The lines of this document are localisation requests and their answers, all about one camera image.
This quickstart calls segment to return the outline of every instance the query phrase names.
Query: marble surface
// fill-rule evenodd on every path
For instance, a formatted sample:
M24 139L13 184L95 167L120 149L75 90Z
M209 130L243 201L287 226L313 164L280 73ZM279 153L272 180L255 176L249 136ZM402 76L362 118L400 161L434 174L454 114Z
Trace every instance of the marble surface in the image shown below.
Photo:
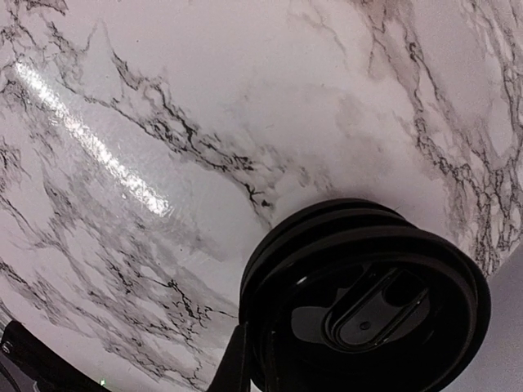
M0 3L0 324L203 391L250 252L368 198L494 274L521 241L519 0Z

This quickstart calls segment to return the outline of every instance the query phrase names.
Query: white wall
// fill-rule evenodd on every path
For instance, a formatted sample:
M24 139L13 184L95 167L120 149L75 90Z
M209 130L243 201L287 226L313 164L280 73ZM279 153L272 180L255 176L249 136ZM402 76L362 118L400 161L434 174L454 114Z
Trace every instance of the white wall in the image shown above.
M523 391L523 247L489 281L492 319L480 352L444 392Z

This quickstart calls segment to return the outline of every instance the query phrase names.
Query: black plastic lid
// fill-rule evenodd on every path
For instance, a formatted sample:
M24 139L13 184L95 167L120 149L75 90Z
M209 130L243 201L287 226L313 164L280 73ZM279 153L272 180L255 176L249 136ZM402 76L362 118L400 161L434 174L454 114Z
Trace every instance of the black plastic lid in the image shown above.
M470 363L489 317L469 257L359 199L274 228L240 290L250 377L265 391L439 391Z

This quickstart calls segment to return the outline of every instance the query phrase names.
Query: gray marble veining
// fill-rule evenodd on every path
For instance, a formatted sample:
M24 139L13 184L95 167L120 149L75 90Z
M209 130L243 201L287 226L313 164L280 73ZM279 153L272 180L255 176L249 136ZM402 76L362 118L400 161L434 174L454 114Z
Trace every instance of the gray marble veining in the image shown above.
M205 390L275 224L369 198L486 275L521 241L516 0L0 5L0 326Z

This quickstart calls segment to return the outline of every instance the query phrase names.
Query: black container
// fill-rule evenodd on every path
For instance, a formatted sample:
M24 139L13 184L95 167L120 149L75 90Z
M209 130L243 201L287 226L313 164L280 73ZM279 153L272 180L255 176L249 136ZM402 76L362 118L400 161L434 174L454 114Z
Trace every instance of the black container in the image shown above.
M254 251L209 391L435 392L478 351L487 282L448 241L360 199L308 207Z

